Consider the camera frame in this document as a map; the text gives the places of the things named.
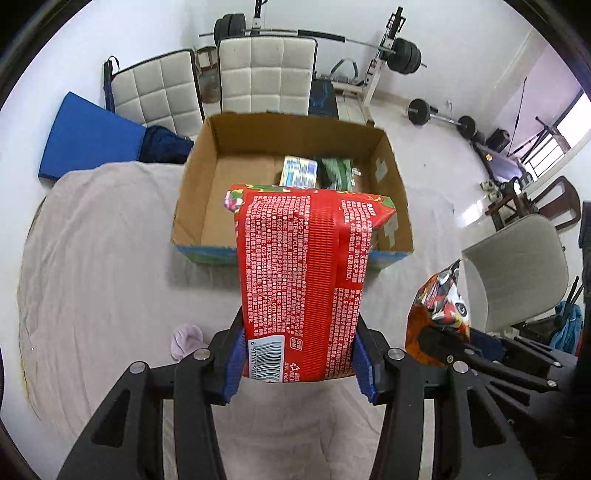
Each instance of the bed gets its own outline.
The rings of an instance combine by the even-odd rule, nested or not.
[[[192,264],[170,242],[182,175],[182,166],[137,162],[74,171],[35,216],[18,288],[22,364],[33,409],[72,443],[129,364],[173,363],[177,326],[198,325],[210,340],[241,304],[235,267]],[[392,346],[404,344],[418,288],[461,256],[452,204],[428,190],[407,193],[415,252],[368,272],[361,307]],[[354,377],[244,378],[230,405],[213,413],[229,479],[361,479],[384,410]],[[165,474],[175,478],[169,404],[163,430]]]

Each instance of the open cardboard box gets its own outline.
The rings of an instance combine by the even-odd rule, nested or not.
[[[408,203],[383,130],[318,116],[221,113],[207,119],[191,151],[174,217],[172,240],[192,261],[236,264],[234,214],[224,207],[234,183],[277,185],[286,155],[350,158],[361,192],[389,196],[396,214],[378,231],[370,268],[413,251]]]

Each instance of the pink cloth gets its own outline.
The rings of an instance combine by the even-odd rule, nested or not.
[[[174,331],[170,355],[177,362],[200,348],[207,348],[207,344],[203,341],[203,332],[198,326],[181,325]]]

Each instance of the silver bolt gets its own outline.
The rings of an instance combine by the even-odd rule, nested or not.
[[[388,350],[388,357],[392,360],[402,360],[406,353],[401,348],[391,348]]]
[[[461,360],[453,363],[453,369],[458,372],[459,374],[465,374],[470,368],[466,362],[462,362]]]
[[[195,360],[207,360],[211,355],[212,353],[206,348],[200,348],[193,352],[193,358]]]
[[[143,362],[134,362],[129,366],[129,371],[133,374],[140,374],[146,370],[146,364]]]

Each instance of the barbell on floor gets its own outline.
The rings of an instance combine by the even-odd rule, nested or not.
[[[316,30],[287,30],[283,28],[246,28],[246,17],[244,14],[226,14],[222,18],[216,20],[213,32],[202,33],[199,37],[210,37],[213,36],[213,41],[216,46],[219,45],[223,38],[228,37],[240,37],[249,33],[289,33],[297,35],[298,37],[314,37],[324,38],[325,40],[337,41],[340,43],[350,42],[357,45],[363,45],[365,47],[375,48],[383,51],[386,56],[383,60],[386,60],[388,68],[394,72],[408,75],[409,73],[415,73],[419,67],[427,67],[422,63],[421,51],[418,47],[403,38],[396,38],[392,45],[392,48],[386,48],[382,45],[376,45],[373,43],[367,43],[359,40],[353,40],[346,38],[343,35],[336,35],[333,33],[320,32]]]
[[[451,118],[438,115],[437,112],[438,110],[436,108],[433,108],[421,98],[415,98],[412,102],[410,102],[407,108],[408,119],[413,123],[413,125],[424,125],[431,118],[435,118],[437,120],[454,124],[457,128],[457,131],[460,132],[460,135],[467,140],[471,140],[474,135],[476,135],[476,122],[471,116],[464,115],[458,120],[453,120]]]

